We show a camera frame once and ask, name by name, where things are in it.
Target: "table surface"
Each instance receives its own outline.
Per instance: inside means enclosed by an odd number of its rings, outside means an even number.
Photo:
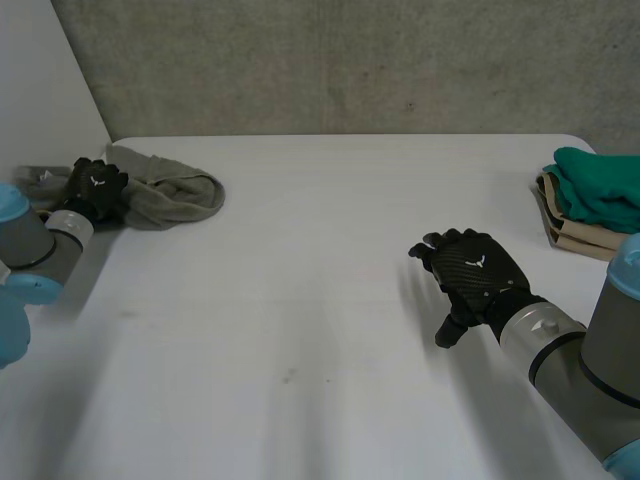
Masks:
[[[605,479],[486,328],[453,349],[407,250],[490,232],[588,323],[606,264],[531,192],[565,135],[131,138],[227,188],[213,218],[94,237],[0,375],[0,478]]]

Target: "white wall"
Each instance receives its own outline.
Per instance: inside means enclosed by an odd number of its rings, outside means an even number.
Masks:
[[[99,156],[109,141],[49,0],[0,0],[0,180]]]

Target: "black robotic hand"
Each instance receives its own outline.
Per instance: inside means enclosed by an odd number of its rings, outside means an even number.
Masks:
[[[80,158],[64,187],[60,208],[76,211],[95,224],[120,200],[128,182],[129,175],[115,165]]]
[[[507,321],[521,308],[545,301],[529,290],[520,267],[490,235],[449,230],[430,233],[409,250],[433,273],[451,300],[451,313],[436,333],[436,344],[455,345],[471,327],[489,324],[500,339]]]

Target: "folded clothing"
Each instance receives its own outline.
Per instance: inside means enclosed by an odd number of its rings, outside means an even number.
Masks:
[[[608,156],[565,147],[544,171],[559,182],[557,201],[571,220],[615,232],[640,231],[640,156]]]
[[[599,260],[609,261],[615,256],[628,234],[569,220],[557,205],[559,181],[553,173],[541,173],[536,183],[543,220],[554,245]]]
[[[130,227],[166,230],[209,218],[224,204],[224,187],[215,177],[176,160],[109,146],[107,163],[129,174],[113,214]],[[58,203],[70,174],[67,167],[21,167],[15,183],[35,208],[47,210]]]

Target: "gray cloth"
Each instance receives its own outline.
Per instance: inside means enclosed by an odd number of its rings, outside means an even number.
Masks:
[[[129,174],[116,214],[140,230],[166,230],[214,215],[224,203],[222,184],[176,160],[147,157],[125,147],[107,147],[107,163]],[[67,167],[21,167],[15,183],[37,209],[54,208],[71,174]]]
[[[166,230],[214,215],[224,203],[222,184],[200,169],[125,147],[107,147],[107,163],[129,174],[122,192],[124,222],[141,230]]]
[[[13,183],[35,210],[51,210],[70,175],[69,167],[18,167],[14,171]]]

